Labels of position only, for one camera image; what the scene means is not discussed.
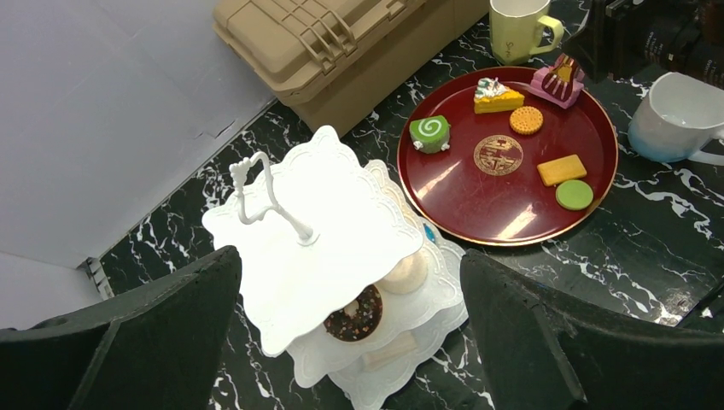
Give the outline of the metal tongs with white handle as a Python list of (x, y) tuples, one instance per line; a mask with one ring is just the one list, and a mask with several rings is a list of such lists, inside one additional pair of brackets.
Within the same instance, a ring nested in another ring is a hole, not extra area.
[(578, 62), (562, 54), (541, 81), (542, 90), (549, 97), (564, 102), (572, 96), (580, 73)]

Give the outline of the red round tray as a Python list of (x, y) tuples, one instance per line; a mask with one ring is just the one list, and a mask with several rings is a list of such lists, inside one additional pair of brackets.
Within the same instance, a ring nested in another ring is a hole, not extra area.
[(528, 106), (544, 122), (529, 136), (515, 133), (506, 112), (476, 114), (473, 95), (483, 77), (499, 79), (526, 93), (531, 67), (490, 67), (441, 85), (412, 111), (411, 120), (443, 116), (451, 126), (449, 150), (427, 155), (413, 148), (403, 129), (397, 149), (401, 186), (417, 211), (439, 229), (463, 240), (492, 246), (539, 243), (579, 225), (592, 208), (561, 207), (554, 187), (545, 186), (537, 167), (577, 155), (585, 181), (600, 203), (618, 166), (616, 128), (601, 103), (583, 91), (563, 109), (533, 95)]

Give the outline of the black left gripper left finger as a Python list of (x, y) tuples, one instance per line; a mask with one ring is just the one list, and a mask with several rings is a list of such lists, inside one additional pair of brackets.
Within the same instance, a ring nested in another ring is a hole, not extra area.
[(2, 408), (205, 408), (241, 279), (225, 246), (91, 307), (2, 330)]

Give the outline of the blue sprinkled donut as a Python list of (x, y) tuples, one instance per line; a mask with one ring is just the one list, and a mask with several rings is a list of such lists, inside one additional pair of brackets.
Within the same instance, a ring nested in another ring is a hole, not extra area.
[(436, 235), (433, 229), (426, 223), (423, 223), (423, 227), (428, 240), (430, 240), (432, 243), (436, 243)]

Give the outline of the green swirl roll cake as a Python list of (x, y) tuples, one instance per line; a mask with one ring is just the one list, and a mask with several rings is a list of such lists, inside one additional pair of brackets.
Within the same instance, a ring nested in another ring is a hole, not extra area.
[(443, 115), (414, 120), (408, 131), (415, 150), (435, 154), (450, 148), (450, 124)]

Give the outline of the pink cake with cherry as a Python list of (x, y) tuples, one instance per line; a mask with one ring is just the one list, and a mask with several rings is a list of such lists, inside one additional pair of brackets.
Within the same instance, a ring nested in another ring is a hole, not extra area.
[(575, 68), (569, 81), (564, 81), (553, 73), (549, 67), (535, 71), (528, 91), (563, 109), (570, 108), (577, 100), (584, 88), (582, 80), (585, 74), (581, 69)]

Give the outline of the white round cream puff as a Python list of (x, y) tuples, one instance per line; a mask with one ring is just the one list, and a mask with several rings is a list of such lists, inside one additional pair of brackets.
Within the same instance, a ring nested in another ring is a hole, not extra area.
[(417, 290), (428, 276), (428, 264), (422, 251), (400, 260), (376, 286), (390, 293), (404, 295)]

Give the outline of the yellow cake slice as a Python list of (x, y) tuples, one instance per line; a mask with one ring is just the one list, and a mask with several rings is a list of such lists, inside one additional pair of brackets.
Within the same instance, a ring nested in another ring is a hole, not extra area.
[(481, 78), (474, 94), (474, 112), (488, 114), (521, 108), (525, 96), (504, 85), (498, 78)]

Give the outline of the chocolate glazed donut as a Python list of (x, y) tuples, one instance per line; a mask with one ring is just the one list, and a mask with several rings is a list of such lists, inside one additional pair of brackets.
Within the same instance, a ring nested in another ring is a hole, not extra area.
[(324, 321), (324, 328), (334, 338), (343, 342), (361, 341), (379, 326), (383, 313), (382, 297), (375, 285), (368, 285), (346, 307), (331, 313)]

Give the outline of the white three-tier dessert stand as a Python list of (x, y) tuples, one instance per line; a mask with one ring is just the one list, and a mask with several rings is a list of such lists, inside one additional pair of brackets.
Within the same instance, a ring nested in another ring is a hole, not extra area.
[[(263, 353), (289, 354), (302, 388), (330, 378), (354, 408), (381, 408), (466, 321), (462, 249), (412, 211), (382, 161), (361, 165), (331, 126), (277, 164), (258, 152), (230, 172), (233, 193), (202, 224), (242, 258), (240, 294)], [(429, 271), (417, 290), (376, 286), (418, 251)], [(371, 284), (383, 303), (377, 329), (352, 343), (327, 333), (326, 318)]]

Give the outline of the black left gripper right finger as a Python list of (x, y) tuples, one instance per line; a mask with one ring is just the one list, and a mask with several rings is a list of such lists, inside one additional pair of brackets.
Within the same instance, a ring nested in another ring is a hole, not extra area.
[(478, 251), (460, 283), (498, 409), (720, 409), (723, 337), (635, 319)]

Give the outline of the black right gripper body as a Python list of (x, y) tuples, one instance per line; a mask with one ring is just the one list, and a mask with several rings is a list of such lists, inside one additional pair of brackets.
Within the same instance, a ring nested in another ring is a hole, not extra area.
[(565, 54), (593, 81), (650, 66), (723, 86), (722, 1), (592, 1)]

